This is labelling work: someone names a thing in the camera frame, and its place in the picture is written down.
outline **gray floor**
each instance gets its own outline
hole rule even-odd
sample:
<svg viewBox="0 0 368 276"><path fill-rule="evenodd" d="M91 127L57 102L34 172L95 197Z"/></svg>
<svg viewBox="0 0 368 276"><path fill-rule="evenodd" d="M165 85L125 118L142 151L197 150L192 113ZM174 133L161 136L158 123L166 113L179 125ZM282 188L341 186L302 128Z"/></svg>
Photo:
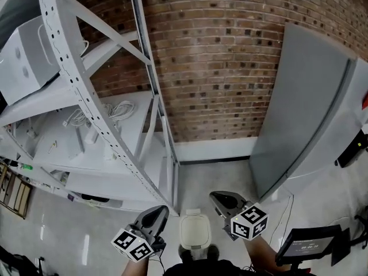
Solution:
<svg viewBox="0 0 368 276"><path fill-rule="evenodd" d="M254 186L247 162L229 162L182 166L179 194L181 208L201 208L212 226L212 242L220 248L221 258L243 267L250 264L240 240L233 242L224 231L222 219L210 205L208 194L214 190L237 191L245 198L255 199ZM368 204L368 155L363 155L347 170L331 166L321 173L301 195L292 200L264 205L270 214L270 225L263 237L279 249L290 207L292 214L286 234L291 228L319 227L331 223L350 226L357 224L349 218ZM127 263L110 244L121 227L131 223L136 213L96 209L72 203L63 198L36 190L26 220L0 208L0 244L12 253L24 254L31 260L46 258L49 272L62 275L120 275ZM170 267L179 263L177 249L179 218L170 217L162 236L167 242L163 264ZM314 260L316 275L368 275L368 253L354 247L352 254L335 267L330 257ZM161 275L158 262L151 262L149 275Z"/></svg>

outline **black shoe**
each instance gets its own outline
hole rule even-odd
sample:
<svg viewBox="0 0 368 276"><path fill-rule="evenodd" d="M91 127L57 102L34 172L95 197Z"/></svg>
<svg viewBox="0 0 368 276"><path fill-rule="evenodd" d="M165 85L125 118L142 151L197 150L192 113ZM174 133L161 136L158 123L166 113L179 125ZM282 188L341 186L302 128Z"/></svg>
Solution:
<svg viewBox="0 0 368 276"><path fill-rule="evenodd" d="M182 259L183 263L192 262L193 258L191 257L190 250L186 250L181 245L179 246L179 256Z"/></svg>
<svg viewBox="0 0 368 276"><path fill-rule="evenodd" d="M216 245L211 244L207 250L207 259L219 260L220 252Z"/></svg>

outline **forearm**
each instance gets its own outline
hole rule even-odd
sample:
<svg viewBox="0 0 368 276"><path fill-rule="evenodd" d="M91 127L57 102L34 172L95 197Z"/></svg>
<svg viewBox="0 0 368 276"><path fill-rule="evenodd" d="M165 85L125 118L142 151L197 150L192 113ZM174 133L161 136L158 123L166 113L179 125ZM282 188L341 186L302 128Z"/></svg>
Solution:
<svg viewBox="0 0 368 276"><path fill-rule="evenodd" d="M289 265L282 267L276 265L276 252L261 236L256 237L252 241L244 240L244 244L255 270L267 271L272 274L290 270Z"/></svg>
<svg viewBox="0 0 368 276"><path fill-rule="evenodd" d="M148 271L148 258L145 258L138 263L129 261L125 267L122 276L147 276Z"/></svg>

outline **brick wall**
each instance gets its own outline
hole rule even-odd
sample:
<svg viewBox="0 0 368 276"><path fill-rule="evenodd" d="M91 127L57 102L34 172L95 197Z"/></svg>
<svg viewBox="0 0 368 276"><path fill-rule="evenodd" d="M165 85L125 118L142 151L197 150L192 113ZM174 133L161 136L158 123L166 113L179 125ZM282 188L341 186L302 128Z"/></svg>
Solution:
<svg viewBox="0 0 368 276"><path fill-rule="evenodd" d="M80 0L117 31L135 30L131 0ZM368 0L143 0L175 141L257 136L286 22L318 30L367 59ZM86 40L103 35L80 23ZM92 78L100 96L150 88L126 51Z"/></svg>

